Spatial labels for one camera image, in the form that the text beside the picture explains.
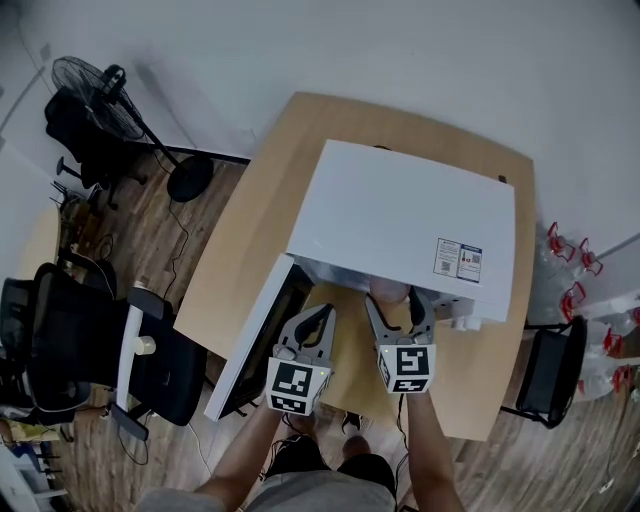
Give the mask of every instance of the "fan base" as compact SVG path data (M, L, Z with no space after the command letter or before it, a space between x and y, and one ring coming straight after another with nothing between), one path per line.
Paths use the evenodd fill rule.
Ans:
M202 194L211 178L213 162L208 158L191 156L173 170L167 182L167 192L176 203L186 203Z

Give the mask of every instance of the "white box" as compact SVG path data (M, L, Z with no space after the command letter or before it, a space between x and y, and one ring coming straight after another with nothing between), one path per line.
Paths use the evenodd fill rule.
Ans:
M275 326L288 319L277 315L297 313L315 283L368 291L370 276L378 276L417 286L427 290L439 319L479 329L507 318L514 251L512 186L423 158L327 141L286 254L265 282L205 414L217 420L234 400L246 400L251 393L240 388L247 368L256 386L263 374L266 381L267 361L248 361L271 355L280 334ZM295 293L284 293L287 287ZM292 297L301 303L278 304Z

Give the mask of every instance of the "white wall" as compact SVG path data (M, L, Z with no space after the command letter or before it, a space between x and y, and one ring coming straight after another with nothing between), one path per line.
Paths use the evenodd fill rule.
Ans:
M55 189L49 178L7 142L0 151L0 286L15 277L20 256Z
M638 232L633 0L33 0L34 45L116 62L166 143L251 156L297 90L469 129L534 159L545 221Z
M0 86L4 89L4 94L0 97L0 125L36 75L36 67L23 46L18 30L18 18L20 11L24 9L25 6L13 2L11 5L0 5ZM28 45L39 69L45 66L40 59L40 46L33 44L33 38L29 37L32 31L27 30L24 20L22 26L24 44ZM48 64L45 66L45 76L50 74L51 62ZM32 164L42 169L51 179L83 191L78 180L69 175L58 177L55 174L56 163L61 156L65 157L70 167L77 169L78 166L65 147L45 132L44 107L50 98L51 92L41 80L37 80L18 103L0 136L9 141L19 153L27 155Z

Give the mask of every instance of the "wooden table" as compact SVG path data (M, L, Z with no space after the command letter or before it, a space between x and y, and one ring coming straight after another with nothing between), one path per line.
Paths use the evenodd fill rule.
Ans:
M48 204L38 217L24 246L16 279L33 279L40 265L56 262L60 244L60 225L58 208L54 204Z
M175 327L228 359L271 268L287 246L327 139L383 145L498 179L515 188L516 258L508 321L459 332L438 325L432 395L444 433L486 440L520 345L533 270L535 200L530 159L458 128L359 101L297 93L229 200L198 263ZM309 301L333 303L336 373L322 400L394 422L397 396L375 367L361 293L316 287ZM406 321L402 311L392 312Z

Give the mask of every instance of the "chair armrest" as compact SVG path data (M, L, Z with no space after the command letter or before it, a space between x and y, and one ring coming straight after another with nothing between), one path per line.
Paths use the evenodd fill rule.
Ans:
M145 290L144 288L133 287L129 290L127 301L143 313L151 315L158 320L163 320L165 312L165 302L159 295Z

